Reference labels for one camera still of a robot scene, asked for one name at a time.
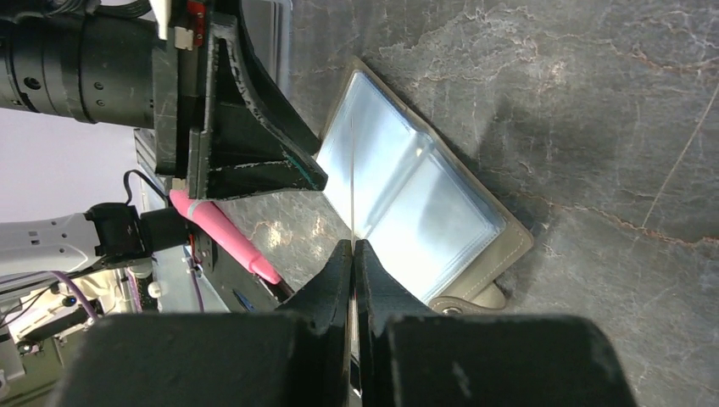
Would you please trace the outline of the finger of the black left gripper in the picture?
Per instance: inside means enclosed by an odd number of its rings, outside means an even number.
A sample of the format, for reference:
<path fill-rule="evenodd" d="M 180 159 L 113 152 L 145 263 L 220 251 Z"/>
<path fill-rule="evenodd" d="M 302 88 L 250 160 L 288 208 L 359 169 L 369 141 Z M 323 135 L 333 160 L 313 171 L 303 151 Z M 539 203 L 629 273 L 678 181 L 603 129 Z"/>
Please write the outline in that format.
<path fill-rule="evenodd" d="M 277 125 L 249 83 L 237 38 L 208 44 L 203 124 L 190 132 L 191 198 L 232 200 L 281 191 L 321 191 L 328 176 Z"/>
<path fill-rule="evenodd" d="M 237 19 L 237 50 L 249 75 L 249 83 L 259 95 L 259 100 L 269 109 L 271 124 L 277 125 L 303 152 L 313 155 L 319 151 L 320 141 L 256 56 L 240 2 L 218 1 L 215 3 L 215 11 Z"/>

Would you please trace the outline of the beige card holder wallet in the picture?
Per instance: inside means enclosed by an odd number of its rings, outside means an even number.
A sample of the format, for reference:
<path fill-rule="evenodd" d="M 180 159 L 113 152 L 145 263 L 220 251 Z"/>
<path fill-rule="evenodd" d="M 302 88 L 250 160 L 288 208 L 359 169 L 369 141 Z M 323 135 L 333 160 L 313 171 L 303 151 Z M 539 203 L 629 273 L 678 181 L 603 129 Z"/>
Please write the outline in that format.
<path fill-rule="evenodd" d="M 324 195 L 345 225 L 351 117 L 356 237 L 438 313 L 503 309 L 507 298 L 497 280 L 532 247 L 532 234 L 358 58 L 348 65 L 317 157 L 328 176 Z"/>

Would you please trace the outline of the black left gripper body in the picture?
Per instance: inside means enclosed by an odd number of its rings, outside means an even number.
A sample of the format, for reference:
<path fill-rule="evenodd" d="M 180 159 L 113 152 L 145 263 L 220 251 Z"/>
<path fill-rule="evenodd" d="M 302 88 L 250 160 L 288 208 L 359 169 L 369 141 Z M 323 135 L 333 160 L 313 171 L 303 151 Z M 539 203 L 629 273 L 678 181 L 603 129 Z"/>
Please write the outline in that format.
<path fill-rule="evenodd" d="M 221 180 L 237 163 L 234 1 L 172 1 L 166 39 L 159 22 L 135 19 L 150 63 L 151 119 L 140 126 L 157 176 Z"/>

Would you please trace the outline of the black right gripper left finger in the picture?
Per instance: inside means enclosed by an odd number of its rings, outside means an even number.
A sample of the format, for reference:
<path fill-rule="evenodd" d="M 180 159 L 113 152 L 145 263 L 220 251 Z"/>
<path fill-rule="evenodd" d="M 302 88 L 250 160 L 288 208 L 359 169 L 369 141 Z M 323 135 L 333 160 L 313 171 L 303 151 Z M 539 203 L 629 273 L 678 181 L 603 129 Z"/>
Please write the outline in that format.
<path fill-rule="evenodd" d="M 56 406 L 345 406 L 353 247 L 266 312 L 98 321 L 53 390 Z"/>

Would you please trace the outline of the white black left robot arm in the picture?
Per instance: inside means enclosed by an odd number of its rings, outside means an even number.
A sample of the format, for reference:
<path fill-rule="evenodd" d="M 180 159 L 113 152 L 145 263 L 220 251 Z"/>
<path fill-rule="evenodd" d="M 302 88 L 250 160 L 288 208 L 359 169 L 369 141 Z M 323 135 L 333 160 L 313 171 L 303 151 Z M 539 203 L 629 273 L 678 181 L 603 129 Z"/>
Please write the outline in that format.
<path fill-rule="evenodd" d="M 195 199 L 327 183 L 239 1 L 4 1 L 1 105 L 152 131 L 155 173 Z"/>

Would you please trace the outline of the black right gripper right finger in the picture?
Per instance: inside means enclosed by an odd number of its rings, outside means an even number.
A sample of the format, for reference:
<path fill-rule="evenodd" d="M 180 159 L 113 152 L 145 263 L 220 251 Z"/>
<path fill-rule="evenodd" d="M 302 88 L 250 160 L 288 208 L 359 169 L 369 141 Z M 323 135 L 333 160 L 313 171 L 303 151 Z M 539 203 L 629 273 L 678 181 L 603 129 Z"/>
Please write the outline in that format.
<path fill-rule="evenodd" d="M 576 315 L 440 315 L 354 247 L 366 406 L 632 406 L 608 337 Z"/>

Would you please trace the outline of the clear acrylic card tray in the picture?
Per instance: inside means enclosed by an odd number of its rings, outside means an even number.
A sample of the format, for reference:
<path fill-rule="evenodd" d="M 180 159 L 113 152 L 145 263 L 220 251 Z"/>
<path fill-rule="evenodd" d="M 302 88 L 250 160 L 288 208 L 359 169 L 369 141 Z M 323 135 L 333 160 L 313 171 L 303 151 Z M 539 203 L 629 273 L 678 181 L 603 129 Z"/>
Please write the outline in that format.
<path fill-rule="evenodd" d="M 254 52 L 281 92 L 290 92 L 291 0 L 240 2 Z"/>

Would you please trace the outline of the pink cylindrical marker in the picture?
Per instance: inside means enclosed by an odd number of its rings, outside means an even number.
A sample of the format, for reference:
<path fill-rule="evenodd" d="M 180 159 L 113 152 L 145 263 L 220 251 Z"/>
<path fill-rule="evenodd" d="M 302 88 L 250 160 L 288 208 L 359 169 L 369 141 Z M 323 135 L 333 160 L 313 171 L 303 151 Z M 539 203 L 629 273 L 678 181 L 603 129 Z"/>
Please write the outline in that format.
<path fill-rule="evenodd" d="M 177 211 L 218 243 L 248 272 L 271 284 L 279 284 L 281 275 L 254 244 L 211 200 L 189 198 L 184 190 L 171 189 L 169 199 Z"/>

